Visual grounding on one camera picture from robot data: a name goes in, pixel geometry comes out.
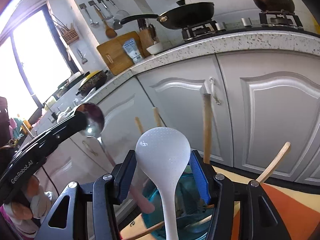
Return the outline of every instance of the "gas stove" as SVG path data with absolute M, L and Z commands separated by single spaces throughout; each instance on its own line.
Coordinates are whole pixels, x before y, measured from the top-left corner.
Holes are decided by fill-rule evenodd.
M 320 38 L 320 35 L 316 33 L 305 31 L 299 17 L 288 11 L 261 11 L 259 18 L 259 20 L 254 21 L 251 21 L 250 18 L 241 18 L 241 22 L 231 24 L 225 24 L 224 22 L 217 23 L 214 20 L 209 20 L 197 25 L 188 26 L 187 28 L 182 29 L 183 41 L 181 43 L 163 50 L 158 54 L 194 41 L 212 38 L 223 34 L 246 31 L 293 31 Z

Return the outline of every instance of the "stove knob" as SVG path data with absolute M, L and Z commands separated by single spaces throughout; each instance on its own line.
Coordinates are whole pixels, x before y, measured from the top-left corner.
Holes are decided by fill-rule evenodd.
M 218 31 L 225 31 L 227 29 L 225 22 L 219 22 L 215 24 Z
M 252 27 L 252 22 L 250 18 L 241 18 L 242 24 L 244 27 Z

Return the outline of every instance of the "bright window pane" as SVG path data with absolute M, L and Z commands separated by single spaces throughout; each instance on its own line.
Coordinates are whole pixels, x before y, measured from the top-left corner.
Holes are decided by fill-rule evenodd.
M 0 46 L 0 58 L 0 96 L 8 101 L 9 117 L 28 120 L 38 107 L 19 73 L 10 38 Z
M 71 76 L 44 18 L 39 11 L 13 32 L 19 59 L 27 79 L 40 100 L 46 101 Z

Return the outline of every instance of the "black cable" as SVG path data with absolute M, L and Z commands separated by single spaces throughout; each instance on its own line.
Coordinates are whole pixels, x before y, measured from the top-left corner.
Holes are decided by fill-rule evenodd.
M 54 188 L 56 189 L 56 192 L 57 192 L 57 194 L 58 194 L 58 196 L 59 196 L 60 194 L 59 194 L 59 191 L 58 191 L 56 185 L 53 183 L 53 181 L 52 181 L 51 178 L 49 177 L 48 173 L 45 171 L 44 167 L 43 167 L 43 166 L 41 166 L 41 167 L 42 167 L 44 173 L 47 175 L 48 179 L 51 181 L 51 183 L 52 183 L 52 185 L 54 186 Z

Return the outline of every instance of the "speckled granite countertop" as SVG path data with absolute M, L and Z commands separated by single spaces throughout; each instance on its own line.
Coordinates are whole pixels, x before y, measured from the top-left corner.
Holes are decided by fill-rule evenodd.
M 320 38 L 289 31 L 248 31 L 195 41 L 145 58 L 103 85 L 88 102 L 99 103 L 132 76 L 153 68 L 203 55 L 249 49 L 281 49 L 320 56 Z

